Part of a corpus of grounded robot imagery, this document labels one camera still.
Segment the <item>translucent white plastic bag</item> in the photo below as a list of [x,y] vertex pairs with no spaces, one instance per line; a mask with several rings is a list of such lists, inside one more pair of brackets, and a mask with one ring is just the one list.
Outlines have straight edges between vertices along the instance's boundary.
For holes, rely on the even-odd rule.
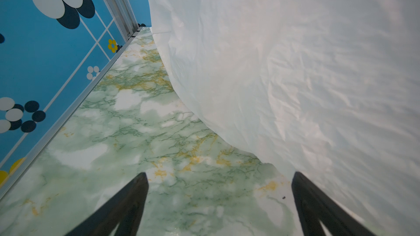
[[420,233],[420,0],[149,0],[184,104],[369,228]]

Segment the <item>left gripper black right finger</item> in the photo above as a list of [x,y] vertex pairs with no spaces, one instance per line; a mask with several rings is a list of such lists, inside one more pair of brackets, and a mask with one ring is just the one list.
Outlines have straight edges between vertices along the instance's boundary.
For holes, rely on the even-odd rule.
[[293,176],[292,192],[305,236],[324,236],[323,227],[333,236],[374,236],[301,172]]

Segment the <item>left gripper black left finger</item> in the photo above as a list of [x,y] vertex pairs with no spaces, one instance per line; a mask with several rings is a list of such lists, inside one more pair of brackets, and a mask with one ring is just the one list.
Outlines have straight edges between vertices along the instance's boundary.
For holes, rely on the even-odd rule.
[[68,236],[135,236],[139,229],[149,189],[145,172],[138,174]]

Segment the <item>left aluminium corner post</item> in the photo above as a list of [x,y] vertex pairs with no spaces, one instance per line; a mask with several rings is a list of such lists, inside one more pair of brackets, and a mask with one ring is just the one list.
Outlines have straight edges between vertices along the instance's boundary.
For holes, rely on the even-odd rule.
[[104,0],[115,20],[123,39],[128,41],[137,31],[139,25],[136,21],[129,0]]

